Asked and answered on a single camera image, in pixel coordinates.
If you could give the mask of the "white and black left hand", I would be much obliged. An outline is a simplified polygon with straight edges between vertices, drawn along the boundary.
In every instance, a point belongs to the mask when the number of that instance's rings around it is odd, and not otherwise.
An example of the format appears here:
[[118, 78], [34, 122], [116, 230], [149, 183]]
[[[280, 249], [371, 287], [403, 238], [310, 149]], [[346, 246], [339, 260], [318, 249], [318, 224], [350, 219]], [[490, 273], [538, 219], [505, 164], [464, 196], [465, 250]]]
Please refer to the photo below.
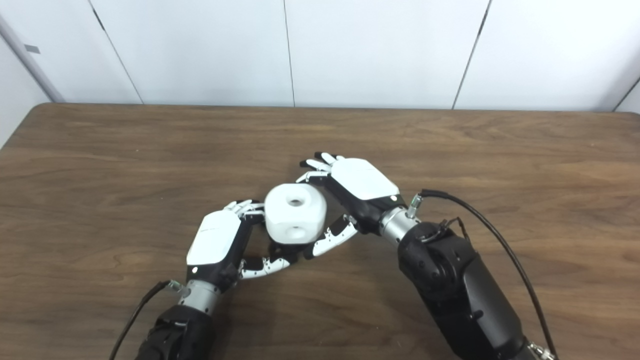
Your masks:
[[187, 281], [201, 281], [217, 293], [238, 281], [267, 276], [294, 264], [293, 256], [246, 256], [253, 228], [265, 222], [265, 205], [247, 199], [204, 216], [186, 255]]

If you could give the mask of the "white and black right hand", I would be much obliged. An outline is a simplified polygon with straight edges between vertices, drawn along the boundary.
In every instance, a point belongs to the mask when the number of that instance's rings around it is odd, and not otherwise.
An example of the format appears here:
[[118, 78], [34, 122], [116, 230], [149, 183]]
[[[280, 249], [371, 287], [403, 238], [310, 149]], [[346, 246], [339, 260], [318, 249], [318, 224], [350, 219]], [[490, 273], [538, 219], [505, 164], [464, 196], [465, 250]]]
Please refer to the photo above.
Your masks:
[[356, 234], [373, 234], [398, 248], [407, 231], [386, 234], [386, 230], [408, 207], [397, 185], [377, 167], [365, 159], [328, 152], [316, 152], [314, 158], [301, 161], [299, 166], [309, 170], [296, 183], [323, 187], [345, 210], [313, 244], [306, 246], [302, 251], [305, 259], [324, 255]]

